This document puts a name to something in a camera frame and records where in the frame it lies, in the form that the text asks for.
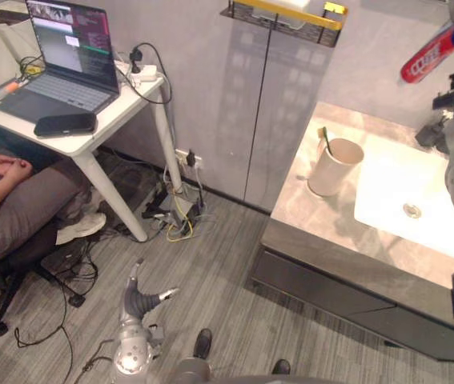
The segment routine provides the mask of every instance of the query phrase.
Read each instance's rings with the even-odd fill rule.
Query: laptop keyboard
[[[110,97],[109,94],[100,90],[94,90],[47,74],[27,83],[25,88],[90,112],[93,112]]]

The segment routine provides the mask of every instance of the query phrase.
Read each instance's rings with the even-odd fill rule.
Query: office chair
[[[57,228],[54,221],[46,224],[27,242],[0,260],[0,337],[7,331],[2,321],[13,297],[17,293],[28,272],[33,271],[48,282],[57,282],[71,296],[70,305],[79,308],[84,303],[84,296],[72,290],[65,282],[59,280],[42,266],[42,260],[56,250]]]

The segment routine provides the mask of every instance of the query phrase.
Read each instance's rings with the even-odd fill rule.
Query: toothbrush
[[[334,157],[333,152],[331,152],[330,140],[328,140],[328,132],[326,126],[317,130],[317,136],[319,137],[319,139],[324,138],[324,140],[326,140],[326,147],[328,148],[328,152],[330,152],[330,155]]]

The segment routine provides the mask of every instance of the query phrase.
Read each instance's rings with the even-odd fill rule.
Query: floor
[[[138,205],[153,186],[142,167],[102,159],[121,193]],[[98,344],[117,330],[119,300],[138,258],[139,287],[156,293],[172,286],[180,292],[146,316],[166,331],[160,358],[150,367],[149,383],[170,382],[177,362],[191,355],[199,330],[214,334],[209,357],[217,378],[266,374],[286,358],[295,374],[346,383],[454,383],[454,364],[440,363],[383,340],[294,299],[258,286],[247,277],[268,217],[213,194],[206,196],[209,217],[198,237],[169,243],[164,234],[146,244],[106,238],[91,251],[98,281],[79,309],[69,307],[65,327],[74,349],[72,383]],[[83,282],[72,282],[83,288]],[[38,346],[19,349],[13,329],[25,341],[49,334],[61,321],[61,290],[30,274],[6,313],[10,328],[0,338],[0,383],[61,383],[70,364],[61,332]],[[106,355],[113,347],[103,348]],[[109,363],[98,362],[80,383],[108,383]]]

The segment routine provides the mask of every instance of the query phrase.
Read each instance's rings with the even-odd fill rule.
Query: power strip
[[[140,86],[142,82],[154,82],[157,80],[157,66],[144,65],[139,66],[141,72],[138,74],[131,73],[131,64],[127,62],[115,61],[116,67],[125,74],[134,86]]]

